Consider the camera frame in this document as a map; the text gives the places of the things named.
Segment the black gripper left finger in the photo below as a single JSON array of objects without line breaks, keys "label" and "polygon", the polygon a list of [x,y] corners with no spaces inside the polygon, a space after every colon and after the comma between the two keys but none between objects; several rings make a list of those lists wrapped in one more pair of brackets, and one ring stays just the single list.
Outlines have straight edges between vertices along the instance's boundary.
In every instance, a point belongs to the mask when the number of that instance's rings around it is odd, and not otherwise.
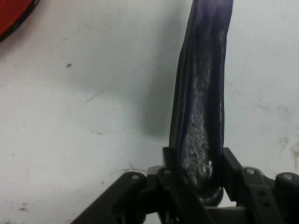
[{"label": "black gripper left finger", "polygon": [[92,202],[74,224],[142,224],[157,213],[162,224],[214,224],[178,172],[175,150],[163,148],[165,165],[146,175],[126,172]]}]

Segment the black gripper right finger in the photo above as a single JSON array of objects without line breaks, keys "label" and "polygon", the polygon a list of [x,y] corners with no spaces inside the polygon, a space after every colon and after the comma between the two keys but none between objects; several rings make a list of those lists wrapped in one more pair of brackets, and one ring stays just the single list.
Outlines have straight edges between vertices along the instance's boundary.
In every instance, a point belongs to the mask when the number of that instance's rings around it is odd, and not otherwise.
[{"label": "black gripper right finger", "polygon": [[253,167],[243,167],[229,148],[223,149],[222,183],[239,207],[249,210],[255,224],[299,222],[299,176],[283,172],[268,178]]}]

